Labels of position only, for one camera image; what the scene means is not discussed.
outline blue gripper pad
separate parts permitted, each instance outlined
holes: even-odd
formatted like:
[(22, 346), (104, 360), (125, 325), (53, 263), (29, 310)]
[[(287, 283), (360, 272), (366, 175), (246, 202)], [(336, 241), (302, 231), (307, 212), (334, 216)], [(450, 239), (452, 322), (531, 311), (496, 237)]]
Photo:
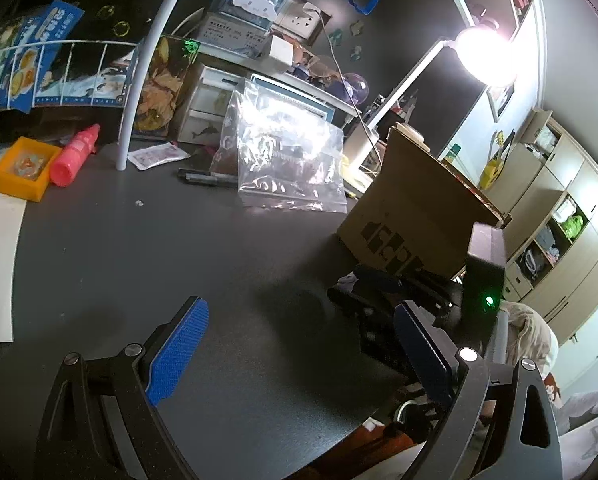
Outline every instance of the blue gripper pad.
[(208, 327), (208, 304), (195, 301), (150, 364), (146, 396), (153, 406), (170, 397)]

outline metal screw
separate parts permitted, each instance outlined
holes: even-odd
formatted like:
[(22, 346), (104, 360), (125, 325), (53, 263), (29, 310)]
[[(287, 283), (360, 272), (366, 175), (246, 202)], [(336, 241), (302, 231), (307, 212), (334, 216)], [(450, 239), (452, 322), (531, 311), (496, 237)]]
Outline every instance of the metal screw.
[(68, 366), (76, 364), (77, 361), (79, 361), (79, 354), (75, 352), (70, 352), (70, 354), (64, 357), (64, 364)]
[(141, 353), (141, 350), (142, 348), (140, 344), (131, 343), (124, 348), (124, 354), (126, 354), (128, 357), (135, 357)]
[(521, 365), (529, 372), (537, 368), (537, 365), (534, 364), (534, 361), (528, 357), (524, 357), (523, 359), (521, 359)]
[(461, 356), (461, 359), (463, 359), (464, 361), (468, 361), (468, 362), (473, 362), (477, 360), (478, 354), (477, 352), (475, 352), (472, 348), (462, 348), (459, 351), (459, 355)]

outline desk lamp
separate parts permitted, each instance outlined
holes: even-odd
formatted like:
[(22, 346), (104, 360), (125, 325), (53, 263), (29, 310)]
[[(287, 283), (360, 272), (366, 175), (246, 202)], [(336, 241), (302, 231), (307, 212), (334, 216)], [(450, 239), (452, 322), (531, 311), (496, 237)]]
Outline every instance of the desk lamp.
[(370, 177), (359, 170), (378, 140), (378, 136), (372, 135), (372, 130), (444, 46), (453, 48), (468, 72), (485, 85), (505, 88), (516, 79), (516, 57), (512, 44), (488, 25), (466, 28), (454, 41), (447, 38), (438, 40), (375, 110), (366, 123), (367, 128), (359, 124), (344, 143), (343, 154), (348, 157), (348, 166), (343, 168), (343, 177), (356, 189), (365, 191), (372, 182)]

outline clear plastic bag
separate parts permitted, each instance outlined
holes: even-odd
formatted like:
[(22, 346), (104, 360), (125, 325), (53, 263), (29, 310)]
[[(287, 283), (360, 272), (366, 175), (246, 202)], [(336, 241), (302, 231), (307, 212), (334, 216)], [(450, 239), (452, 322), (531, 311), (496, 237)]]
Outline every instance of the clear plastic bag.
[(219, 149), (210, 164), (212, 173), (237, 175), (237, 125), (242, 102), (243, 91), (234, 90), (223, 118)]
[[(341, 129), (252, 82), (246, 82), (241, 98), (231, 100), (229, 110), (233, 104), (244, 205), (346, 212)], [(221, 137), (227, 140), (228, 131)]]

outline power socket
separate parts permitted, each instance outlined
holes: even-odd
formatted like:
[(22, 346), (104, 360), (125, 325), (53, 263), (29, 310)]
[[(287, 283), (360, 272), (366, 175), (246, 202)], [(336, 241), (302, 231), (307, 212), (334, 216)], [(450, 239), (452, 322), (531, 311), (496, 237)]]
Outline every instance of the power socket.
[(313, 4), (298, 2), (279, 14), (276, 24), (307, 40), (319, 27), (321, 9)]

